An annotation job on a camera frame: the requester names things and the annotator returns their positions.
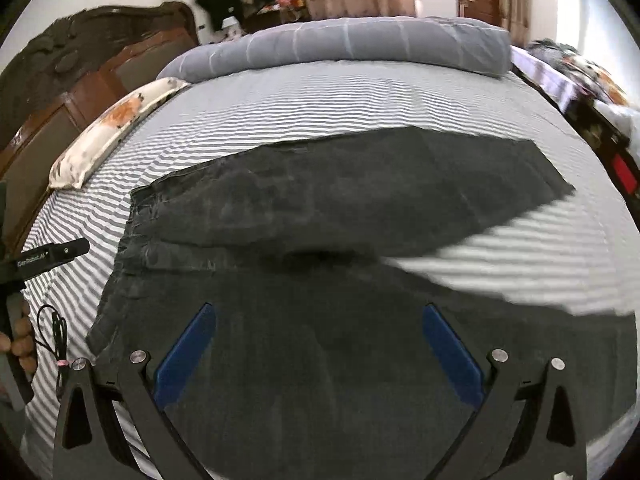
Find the bed frame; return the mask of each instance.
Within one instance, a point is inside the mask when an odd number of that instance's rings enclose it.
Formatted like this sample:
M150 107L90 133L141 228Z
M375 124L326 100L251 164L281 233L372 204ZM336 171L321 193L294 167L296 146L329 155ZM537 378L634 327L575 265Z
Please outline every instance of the bed frame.
M57 158L107 108L153 81L178 55L195 46L184 28L164 30L125 47L50 104L29 116L0 152L0 180L7 182L2 241L17 254L49 197L49 170Z

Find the metal screw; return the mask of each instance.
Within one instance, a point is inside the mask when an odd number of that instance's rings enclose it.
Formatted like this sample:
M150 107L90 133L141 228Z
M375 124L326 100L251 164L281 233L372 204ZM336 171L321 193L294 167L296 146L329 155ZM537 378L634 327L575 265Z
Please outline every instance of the metal screw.
M76 371L79 372L80 370L82 370L84 367L86 366L86 359L84 357L79 357L78 359L76 359L75 361L73 361L73 363L71 363L71 367Z
M554 357L551 359L551 365L556 370L564 370L564 361L562 361L559 357Z
M502 348L496 348L491 352L491 357L493 357L494 360L498 361L499 363L503 363L509 358L509 354L507 354L507 352L505 352Z
M141 363L145 359L146 359L146 352L144 350L136 350L135 352L132 352L131 355L129 356L129 360L133 364Z

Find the red object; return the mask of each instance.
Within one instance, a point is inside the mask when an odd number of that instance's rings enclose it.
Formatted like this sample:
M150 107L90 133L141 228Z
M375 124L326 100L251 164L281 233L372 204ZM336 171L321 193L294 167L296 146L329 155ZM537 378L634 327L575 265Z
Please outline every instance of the red object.
M616 172L616 175L622 182L622 186L625 187L627 193L632 194L636 187L638 187L638 180L634 177L634 174L631 173L628 165L620 155L616 155L613 158L613 170Z

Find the striped bed sheet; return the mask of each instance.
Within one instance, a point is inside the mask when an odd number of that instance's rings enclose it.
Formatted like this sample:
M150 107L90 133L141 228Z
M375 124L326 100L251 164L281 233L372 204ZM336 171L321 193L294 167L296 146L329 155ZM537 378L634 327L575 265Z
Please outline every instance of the striped bed sheet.
M407 125L532 139L576 193L437 256L398 260L400 266L459 290L562 305L575 315L640 308L640 235L625 203L587 144L535 90L511 73L493 79L408 62L321 61L194 85L140 124L81 190L54 193L26 248L76 237L86 237L92 248L28 283L32 312L44 303L56 306L68 320L70 358L92 357L84 338L133 188L261 144ZM50 336L49 327L44 332ZM41 354L21 453L42 478L52 476L55 382L56 366ZM141 468L159 478L126 411L118 414ZM633 407L589 443L590 478L603 474L637 422Z

